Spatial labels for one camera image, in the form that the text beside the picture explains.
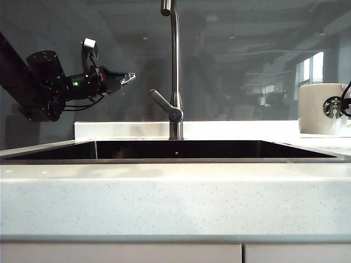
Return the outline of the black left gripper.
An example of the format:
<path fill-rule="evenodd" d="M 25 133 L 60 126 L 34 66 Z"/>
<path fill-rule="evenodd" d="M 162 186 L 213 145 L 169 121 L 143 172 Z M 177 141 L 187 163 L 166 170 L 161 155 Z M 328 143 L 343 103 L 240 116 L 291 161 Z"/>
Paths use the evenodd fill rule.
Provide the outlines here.
<path fill-rule="evenodd" d="M 109 71 L 109 88 L 107 87 L 107 68 L 104 66 L 89 67 L 88 95 L 106 95 L 123 88 L 136 79 L 134 72 L 124 73 Z"/>

